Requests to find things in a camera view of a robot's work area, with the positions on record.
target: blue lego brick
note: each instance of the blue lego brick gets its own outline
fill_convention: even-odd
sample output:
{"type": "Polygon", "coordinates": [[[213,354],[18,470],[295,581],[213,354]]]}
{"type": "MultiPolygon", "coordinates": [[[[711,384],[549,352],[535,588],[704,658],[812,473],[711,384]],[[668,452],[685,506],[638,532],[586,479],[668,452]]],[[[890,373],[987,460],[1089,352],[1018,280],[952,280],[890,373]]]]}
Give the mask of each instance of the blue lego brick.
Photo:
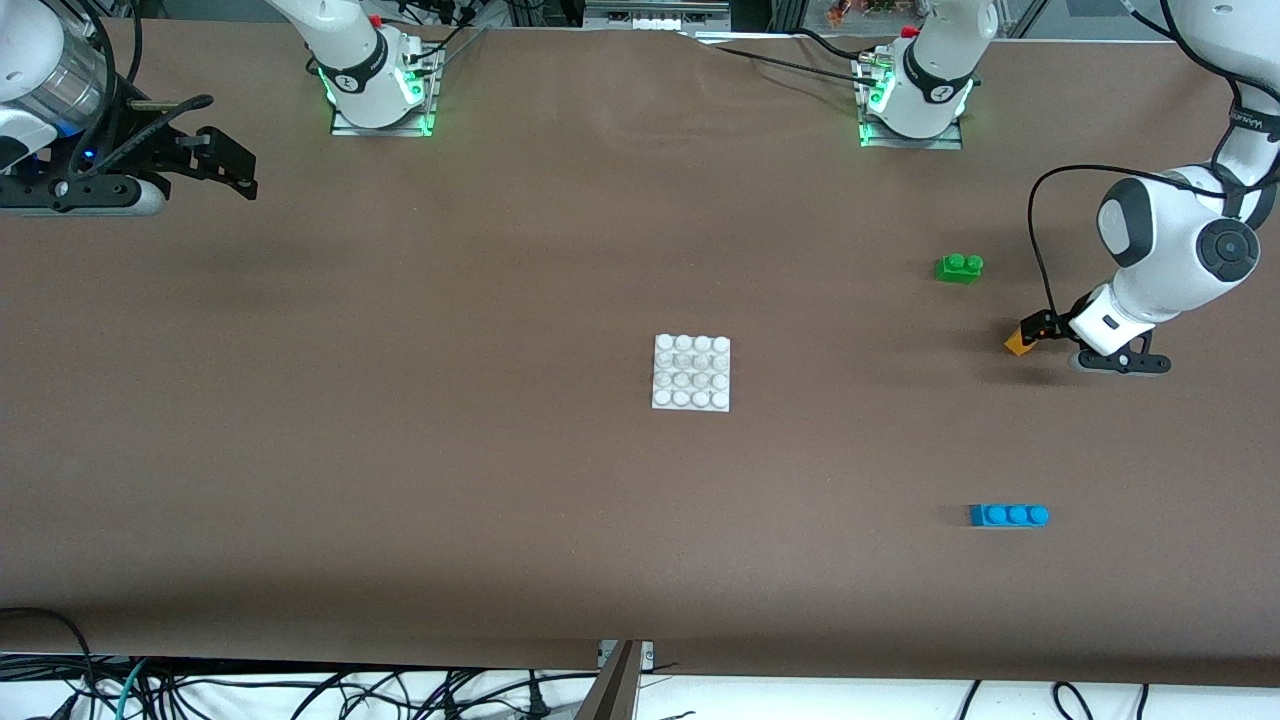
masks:
{"type": "Polygon", "coordinates": [[[1043,505],[970,505],[969,524],[974,528],[1043,528],[1048,507],[1043,505]]]}

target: black cable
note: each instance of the black cable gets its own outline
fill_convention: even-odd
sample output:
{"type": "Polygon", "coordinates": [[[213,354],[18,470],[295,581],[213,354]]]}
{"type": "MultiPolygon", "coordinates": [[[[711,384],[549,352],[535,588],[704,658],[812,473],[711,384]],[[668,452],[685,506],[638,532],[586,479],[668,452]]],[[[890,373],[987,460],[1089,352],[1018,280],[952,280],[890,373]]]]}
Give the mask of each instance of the black cable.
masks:
{"type": "Polygon", "coordinates": [[[1089,703],[1084,702],[1084,696],[1080,694],[1080,691],[1075,689],[1075,685],[1071,683],[1057,682],[1053,683],[1053,707],[1057,708],[1057,714],[1062,716],[1062,720],[1075,720],[1075,717],[1069,714],[1065,707],[1062,707],[1062,698],[1059,696],[1059,693],[1062,692],[1062,688],[1071,691],[1076,702],[1080,703],[1080,708],[1084,710],[1084,716],[1088,720],[1093,720],[1093,711],[1089,710],[1089,703]]]}
{"type": "Polygon", "coordinates": [[[93,109],[93,114],[90,115],[88,124],[84,126],[84,131],[81,132],[79,140],[76,141],[76,147],[72,150],[70,156],[67,158],[67,177],[74,177],[78,173],[76,167],[84,158],[84,150],[88,147],[90,141],[97,133],[97,128],[102,124],[102,118],[106,117],[106,109],[115,100],[116,91],[116,74],[115,74],[115,49],[111,47],[111,38],[106,35],[106,28],[102,26],[102,18],[99,17],[97,10],[90,5],[88,0],[77,0],[81,10],[88,17],[88,22],[93,26],[93,35],[99,38],[102,45],[102,60],[106,64],[106,86],[102,90],[102,100],[93,109]]]}
{"type": "Polygon", "coordinates": [[[804,70],[806,73],[814,73],[818,76],[833,77],[836,79],[847,81],[855,85],[876,85],[876,81],[864,77],[854,77],[844,73],[833,73],[831,70],[823,70],[820,68],[810,68],[809,65],[801,65],[799,63],[788,63],[786,60],[778,60],[777,58],[765,58],[764,55],[756,55],[755,53],[746,53],[742,50],[735,50],[732,47],[716,46],[717,50],[722,53],[728,53],[730,55],[739,55],[741,58],[750,58],[753,60],[760,60],[762,63],[772,63],[774,65],[781,65],[783,68],[792,68],[796,70],[804,70]]]}
{"type": "Polygon", "coordinates": [[[129,72],[124,79],[133,82],[138,77],[138,68],[142,65],[142,12],[138,9],[138,0],[129,0],[133,9],[133,59],[129,60],[129,72]]]}
{"type": "Polygon", "coordinates": [[[956,720],[965,720],[969,716],[969,706],[973,705],[973,696],[978,694],[978,685],[980,684],[982,680],[974,680],[969,685],[969,692],[964,694],[964,702],[960,703],[960,715],[956,715],[956,720]]]}
{"type": "Polygon", "coordinates": [[[536,684],[536,683],[554,683],[557,680],[582,680],[582,679],[586,679],[586,678],[595,678],[595,676],[596,676],[596,673],[566,673],[563,675],[548,675],[548,676],[544,676],[544,678],[538,678],[536,680],[524,680],[521,683],[513,683],[511,685],[507,685],[504,688],[498,688],[498,689],[495,689],[493,692],[489,692],[489,693],[483,694],[483,696],[480,696],[480,697],[477,697],[475,700],[470,700],[470,701],[460,705],[457,712],[461,715],[462,712],[466,712],[467,710],[470,710],[470,708],[472,708],[472,707],[475,707],[477,705],[483,705],[485,702],[489,702],[489,701],[497,698],[498,696],[507,694],[507,693],[509,693],[512,691],[518,691],[520,688],[527,688],[531,684],[536,684]]]}
{"type": "Polygon", "coordinates": [[[1174,179],[1170,177],[1160,176],[1156,173],[1148,173],[1144,170],[1134,170],[1132,168],[1121,168],[1117,165],[1098,165],[1098,164],[1082,163],[1075,165],[1060,165],[1057,168],[1053,168],[1052,170],[1048,170],[1047,173],[1042,174],[1039,178],[1036,179],[1036,183],[1032,184],[1030,193],[1027,196],[1027,234],[1032,242],[1032,251],[1036,252],[1036,265],[1039,268],[1041,281],[1044,283],[1044,297],[1046,300],[1048,300],[1048,310],[1050,313],[1053,314],[1055,318],[1059,318],[1060,315],[1057,313],[1057,306],[1053,302],[1053,290],[1052,287],[1050,287],[1048,270],[1044,268],[1044,256],[1041,255],[1039,241],[1036,238],[1036,195],[1039,192],[1041,186],[1048,178],[1056,174],[1069,173],[1075,170],[1097,170],[1103,173],[1132,176],[1137,178],[1160,182],[1171,187],[1176,187],[1179,190],[1185,190],[1188,192],[1193,192],[1203,197],[1213,197],[1216,200],[1228,200],[1230,197],[1248,195],[1251,192],[1265,190],[1267,187],[1280,183],[1280,178],[1271,177],[1261,183],[1239,187],[1235,190],[1230,190],[1228,192],[1216,192],[1212,190],[1203,190],[1190,183],[1174,179]]]}
{"type": "MultiPolygon", "coordinates": [[[[84,639],[84,633],[81,632],[76,623],[72,623],[72,620],[61,612],[45,607],[0,607],[0,618],[5,615],[36,615],[40,618],[47,618],[56,620],[64,628],[70,630],[72,635],[76,637],[76,644],[79,646],[81,653],[84,656],[84,684],[88,685],[90,689],[90,708],[92,708],[97,701],[97,698],[93,697],[97,693],[97,680],[93,678],[93,653],[88,650],[88,641],[84,639]]],[[[72,689],[79,693],[79,689],[74,685],[72,689]]]]}
{"type": "Polygon", "coordinates": [[[814,31],[812,31],[812,29],[809,29],[806,27],[797,27],[794,31],[791,31],[788,35],[803,35],[803,36],[813,40],[818,45],[822,45],[823,50],[826,50],[827,53],[831,53],[832,55],[835,55],[837,58],[844,58],[846,60],[856,60],[858,55],[859,55],[859,53],[849,53],[847,50],[841,50],[840,47],[836,47],[831,42],[827,42],[826,37],[818,35],[817,32],[814,32],[814,31]]]}
{"type": "MultiPolygon", "coordinates": [[[[1093,720],[1093,712],[1089,710],[1089,703],[1084,702],[1084,696],[1082,696],[1080,691],[1075,689],[1075,685],[1071,683],[1053,683],[1053,707],[1057,708],[1057,714],[1061,715],[1064,720],[1076,720],[1066,711],[1065,707],[1062,707],[1062,698],[1060,693],[1064,688],[1071,691],[1071,694],[1075,696],[1075,701],[1079,702],[1080,708],[1084,710],[1084,716],[1088,720],[1093,720]]],[[[1134,711],[1135,720],[1143,720],[1142,715],[1147,711],[1148,694],[1151,694],[1151,685],[1148,683],[1143,683],[1142,688],[1138,691],[1138,708],[1134,711]]]]}
{"type": "Polygon", "coordinates": [[[1169,28],[1164,28],[1164,27],[1156,24],[1156,22],[1152,20],[1151,18],[1148,18],[1147,15],[1143,15],[1140,12],[1138,12],[1138,8],[1133,6],[1133,3],[1130,3],[1129,0],[1120,0],[1120,4],[1124,5],[1125,10],[1129,10],[1129,14],[1133,15],[1133,19],[1135,19],[1139,23],[1147,26],[1156,35],[1160,35],[1160,36],[1166,37],[1169,40],[1174,38],[1172,33],[1169,32],[1169,28]]]}
{"type": "Polygon", "coordinates": [[[132,152],[133,150],[136,150],[140,145],[142,145],[143,142],[146,142],[147,140],[150,140],[151,136],[155,135],[155,133],[157,133],[157,132],[160,132],[161,128],[164,128],[165,126],[168,126],[173,120],[178,119],[178,117],[182,115],[183,113],[188,113],[191,110],[198,110],[201,108],[207,108],[207,106],[210,106],[212,104],[214,104],[214,96],[212,95],[196,95],[195,97],[188,97],[188,99],[183,100],[182,102],[178,102],[178,105],[174,106],[168,113],[165,113],[165,114],[160,115],[159,118],[151,120],[150,123],[142,126],[142,129],[140,129],[138,132],[136,132],[133,135],[133,137],[131,137],[129,140],[124,141],[119,147],[116,147],[115,150],[113,150],[110,155],[108,155],[106,158],[102,159],[102,161],[97,163],[96,165],[93,165],[92,168],[90,168],[88,170],[86,170],[84,174],[83,174],[83,178],[84,179],[90,179],[90,178],[97,177],[99,174],[101,174],[101,173],[111,169],[125,155],[128,155],[129,152],[132,152]]]}
{"type": "Polygon", "coordinates": [[[315,688],[312,688],[311,692],[307,693],[307,697],[302,698],[302,702],[293,711],[293,715],[289,716],[289,720],[298,720],[298,717],[302,715],[302,711],[306,710],[308,705],[311,705],[312,702],[315,702],[316,698],[320,697],[321,694],[324,694],[325,691],[332,689],[334,685],[337,685],[338,683],[340,683],[342,679],[346,678],[349,674],[351,673],[346,673],[346,671],[334,673],[333,675],[329,676],[328,680],[325,680],[325,682],[320,683],[319,685],[316,685],[315,688]]]}
{"type": "Polygon", "coordinates": [[[428,50],[426,53],[420,53],[420,54],[417,54],[417,55],[410,55],[410,56],[408,56],[408,61],[410,61],[410,63],[416,63],[416,61],[419,61],[419,60],[421,60],[421,59],[424,59],[424,58],[430,58],[431,55],[435,55],[435,54],[436,54],[436,53],[439,53],[440,50],[444,50],[444,46],[445,46],[445,45],[448,45],[451,40],[453,40],[454,37],[457,37],[457,35],[458,35],[460,32],[462,32],[462,31],[463,31],[463,28],[466,28],[466,27],[467,27],[467,26],[465,26],[465,24],[460,24],[458,27],[453,28],[453,29],[452,29],[452,31],[449,32],[449,35],[447,35],[447,36],[444,37],[444,40],[442,40],[442,41],[436,42],[436,44],[435,44],[435,47],[431,47],[431,49],[430,49],[430,50],[428,50]]]}
{"type": "Polygon", "coordinates": [[[1142,715],[1147,712],[1147,696],[1151,694],[1151,683],[1143,683],[1142,689],[1138,691],[1138,710],[1134,710],[1134,720],[1142,720],[1142,715]]]}
{"type": "Polygon", "coordinates": [[[358,707],[362,702],[365,702],[370,697],[376,697],[378,688],[380,688],[380,687],[385,685],[387,683],[390,683],[392,680],[399,678],[399,675],[402,675],[402,671],[394,671],[394,673],[387,675],[385,678],[383,678],[381,680],[374,683],[367,689],[364,689],[360,693],[357,693],[357,694],[355,694],[355,696],[352,696],[349,698],[343,700],[342,710],[338,712],[338,720],[347,720],[347,717],[352,712],[355,712],[356,707],[358,707]]]}

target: green lego brick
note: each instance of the green lego brick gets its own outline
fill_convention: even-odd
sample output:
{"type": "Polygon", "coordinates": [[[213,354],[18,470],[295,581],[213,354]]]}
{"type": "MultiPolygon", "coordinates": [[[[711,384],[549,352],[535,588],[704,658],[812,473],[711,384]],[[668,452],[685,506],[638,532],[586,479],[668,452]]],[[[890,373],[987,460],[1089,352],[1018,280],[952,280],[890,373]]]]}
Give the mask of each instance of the green lego brick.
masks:
{"type": "Polygon", "coordinates": [[[938,258],[938,264],[933,266],[933,277],[945,283],[969,284],[982,277],[982,258],[978,255],[965,258],[959,252],[938,258]]]}

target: mounting plate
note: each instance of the mounting plate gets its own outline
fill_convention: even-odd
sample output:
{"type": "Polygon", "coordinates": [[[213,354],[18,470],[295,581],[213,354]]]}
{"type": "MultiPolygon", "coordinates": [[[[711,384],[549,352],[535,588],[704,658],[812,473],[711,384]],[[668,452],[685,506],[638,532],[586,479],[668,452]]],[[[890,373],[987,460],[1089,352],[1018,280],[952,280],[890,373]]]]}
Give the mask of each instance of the mounting plate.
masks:
{"type": "MultiPolygon", "coordinates": [[[[600,647],[595,651],[595,666],[603,670],[604,664],[609,661],[609,656],[613,655],[613,648],[617,646],[618,641],[600,641],[600,647]]],[[[640,650],[644,652],[644,660],[640,662],[640,670],[648,673],[649,670],[653,670],[653,642],[641,642],[640,650]]]]}
{"type": "MultiPolygon", "coordinates": [[[[858,60],[850,60],[854,77],[876,78],[876,69],[858,60]]],[[[942,135],[927,140],[902,137],[891,131],[884,120],[872,114],[867,105],[876,88],[859,85],[855,90],[858,104],[858,141],[863,147],[906,147],[911,150],[960,150],[963,147],[960,137],[960,119],[951,120],[942,135]]]]}
{"type": "Polygon", "coordinates": [[[417,74],[407,81],[410,91],[421,92],[424,100],[399,122],[381,128],[362,128],[352,124],[337,110],[329,124],[329,135],[342,137],[431,137],[435,132],[435,110],[440,102],[440,76],[444,73],[444,50],[419,60],[407,69],[417,74]]]}

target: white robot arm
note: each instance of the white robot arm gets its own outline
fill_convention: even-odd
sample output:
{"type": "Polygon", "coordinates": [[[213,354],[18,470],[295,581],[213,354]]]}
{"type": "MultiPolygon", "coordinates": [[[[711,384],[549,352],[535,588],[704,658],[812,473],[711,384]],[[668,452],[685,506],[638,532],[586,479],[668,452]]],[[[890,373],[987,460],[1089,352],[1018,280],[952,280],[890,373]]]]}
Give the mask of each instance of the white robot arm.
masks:
{"type": "Polygon", "coordinates": [[[356,0],[266,0],[302,33],[334,106],[351,123],[380,128],[424,102],[408,82],[421,38],[374,23],[356,0]]]}
{"type": "MultiPolygon", "coordinates": [[[[357,0],[268,1],[306,38],[329,100],[352,126],[390,126],[426,101],[415,76],[426,55],[420,38],[375,27],[357,0]]],[[[0,0],[0,209],[148,215],[168,199],[163,173],[220,182],[252,200],[251,152],[216,128],[191,137],[168,124],[212,99],[186,109],[147,99],[110,68],[110,41],[82,8],[92,35],[61,3],[0,0]]]]}
{"type": "Polygon", "coordinates": [[[1120,269],[1062,316],[1041,311],[1023,320],[1006,343],[1015,354],[1037,340],[1065,337],[1082,343],[1075,356],[1082,369],[1167,372],[1166,357],[1147,352],[1151,331],[1236,287],[1258,263],[1254,231],[1275,205],[1280,170],[1280,3],[1162,0],[1161,6],[1179,45],[1233,86],[1230,129],[1213,156],[1162,173],[1212,195],[1149,178],[1112,186],[1097,227],[1120,269]],[[1142,346],[1132,348],[1138,338],[1142,346]]]}
{"type": "Polygon", "coordinates": [[[995,0],[934,0],[919,35],[899,37],[888,55],[883,90],[867,104],[897,135],[942,135],[973,90],[973,72],[1000,29],[995,0]]]}

